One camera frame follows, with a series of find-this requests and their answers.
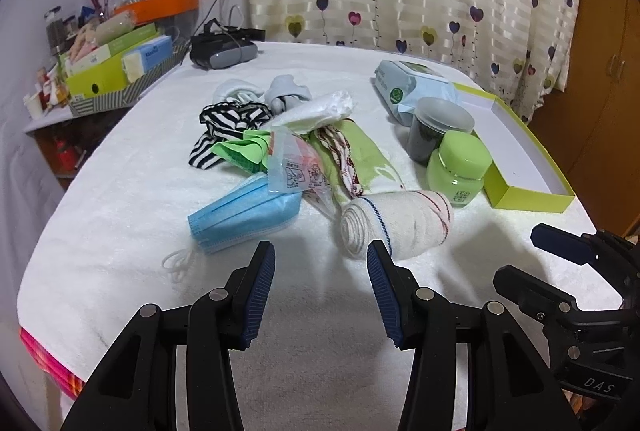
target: orange box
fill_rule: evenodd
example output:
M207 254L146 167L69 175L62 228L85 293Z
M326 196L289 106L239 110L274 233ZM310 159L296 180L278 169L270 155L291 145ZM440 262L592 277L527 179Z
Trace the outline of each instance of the orange box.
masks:
M132 10L136 15L136 24L140 25L188 10L197 10L197 8L198 0L141 0L135 4L123 5L113 13L119 14L125 10Z

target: open box lid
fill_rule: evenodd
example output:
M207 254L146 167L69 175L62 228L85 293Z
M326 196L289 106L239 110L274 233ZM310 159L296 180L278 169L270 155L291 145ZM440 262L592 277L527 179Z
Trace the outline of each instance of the open box lid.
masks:
M492 206L561 213L575 198L569 182L529 128L497 96L464 85L462 106L494 163L484 177Z

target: pink heart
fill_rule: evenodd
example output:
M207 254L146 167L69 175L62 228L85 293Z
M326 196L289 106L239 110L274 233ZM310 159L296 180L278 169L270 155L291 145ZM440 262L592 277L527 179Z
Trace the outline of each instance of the pink heart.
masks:
M362 20L362 17L359 12L351 11L349 13L349 23L351 23L353 26L359 25L361 20Z

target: blue stitched line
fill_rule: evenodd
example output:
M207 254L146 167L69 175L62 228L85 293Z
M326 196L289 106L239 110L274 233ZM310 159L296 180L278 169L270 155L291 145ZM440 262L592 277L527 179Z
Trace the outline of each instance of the blue stitched line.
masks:
M380 225L382 226L382 230L384 231L386 236L386 242L389 244L389 255L393 255L394 251L391 249L391 239L389 238L389 233L386 232L386 225L385 225L385 222L382 220L382 215L380 215L380 211L378 211L378 208L376 207L376 205L368 198L364 196L361 196L360 198L367 201L367 203L371 206L376 216L378 217L378 220L380 221Z

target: gray plastic container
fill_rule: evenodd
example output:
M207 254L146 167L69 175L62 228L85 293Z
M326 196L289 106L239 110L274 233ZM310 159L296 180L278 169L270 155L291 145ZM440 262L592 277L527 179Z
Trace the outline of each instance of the gray plastic container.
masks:
M446 132L455 130L470 134L475 124L474 118L462 106L445 99L423 97L415 106L406 152L414 162L426 166L431 152L439 148Z

